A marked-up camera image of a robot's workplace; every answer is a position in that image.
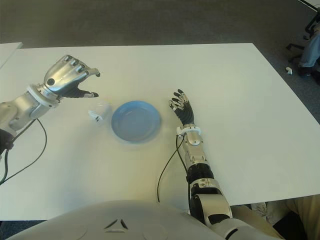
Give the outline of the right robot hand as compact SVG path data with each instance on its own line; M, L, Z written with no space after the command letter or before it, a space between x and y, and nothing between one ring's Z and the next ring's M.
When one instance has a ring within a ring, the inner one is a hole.
M168 101L169 107L181 121L182 125L195 124L194 112L187 95L178 89Z

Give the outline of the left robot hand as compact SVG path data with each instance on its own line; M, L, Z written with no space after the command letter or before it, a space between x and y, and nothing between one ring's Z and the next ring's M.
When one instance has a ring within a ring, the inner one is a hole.
M79 89L79 84L90 76L99 77L99 70L71 55L64 55L46 72L43 84L60 98L97 98L98 93Z

